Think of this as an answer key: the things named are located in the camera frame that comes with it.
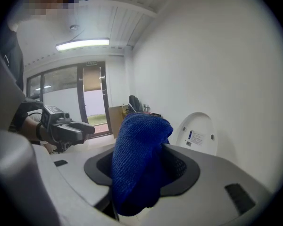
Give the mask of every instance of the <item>door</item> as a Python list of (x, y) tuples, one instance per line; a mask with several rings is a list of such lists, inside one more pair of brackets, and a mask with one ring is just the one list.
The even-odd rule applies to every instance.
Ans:
[(78, 68), (78, 97), (82, 121), (95, 127), (91, 137), (112, 134), (106, 86), (105, 62)]

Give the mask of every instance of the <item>brown roller shade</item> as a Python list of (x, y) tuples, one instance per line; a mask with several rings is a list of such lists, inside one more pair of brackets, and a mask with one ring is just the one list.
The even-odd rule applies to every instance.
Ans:
[(90, 66), (84, 68), (83, 85), (85, 92), (100, 89), (100, 67)]

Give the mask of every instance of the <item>green grass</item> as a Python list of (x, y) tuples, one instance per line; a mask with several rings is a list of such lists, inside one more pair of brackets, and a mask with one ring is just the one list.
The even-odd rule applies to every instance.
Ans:
[(92, 126), (103, 125), (107, 123), (106, 115), (91, 115), (87, 117), (88, 124)]

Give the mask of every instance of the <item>white label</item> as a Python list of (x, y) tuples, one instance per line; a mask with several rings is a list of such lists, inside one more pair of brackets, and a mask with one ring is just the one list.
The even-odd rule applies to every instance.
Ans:
[(202, 145), (203, 138), (204, 138), (203, 134), (200, 134), (198, 132), (195, 132), (194, 130), (191, 130), (189, 133), (188, 141), (194, 144), (197, 144), (197, 145)]

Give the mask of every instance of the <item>ceiling light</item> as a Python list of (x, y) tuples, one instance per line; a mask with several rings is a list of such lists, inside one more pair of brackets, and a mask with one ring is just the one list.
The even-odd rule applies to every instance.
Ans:
[(74, 40), (66, 43), (56, 45), (58, 51), (67, 50), (71, 48), (87, 47), (87, 46), (101, 46), (109, 45), (109, 39), (94, 39), (94, 40)]
[(49, 87), (51, 87), (51, 85), (46, 85), (46, 86), (44, 86), (44, 89), (49, 88)]

